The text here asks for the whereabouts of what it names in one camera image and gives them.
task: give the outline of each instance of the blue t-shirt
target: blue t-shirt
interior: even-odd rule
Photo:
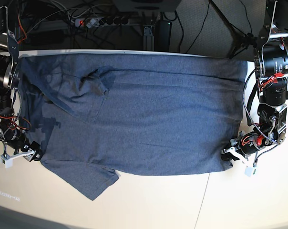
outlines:
[[[231,167],[220,152],[243,117],[247,62],[62,54],[21,60],[22,115],[41,163],[90,199],[118,176]]]

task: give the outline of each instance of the white table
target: white table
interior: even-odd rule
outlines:
[[[49,50],[24,51],[20,52],[20,56],[72,52],[164,54]],[[253,69],[254,64],[249,62],[248,74]],[[246,98],[250,95],[253,84],[254,77],[247,88]],[[257,105],[256,98],[251,112],[255,119],[258,119]],[[241,129],[250,131],[245,118]],[[245,167],[240,161],[236,161],[234,167],[225,172],[201,175],[136,176],[118,171],[120,179],[94,201],[90,201],[44,168],[40,162],[29,163],[19,158],[14,161],[13,167],[8,169],[0,164],[0,206],[66,225],[65,228],[283,227],[288,225],[288,128],[286,136],[284,144],[262,156],[257,173],[251,178],[244,175]]]

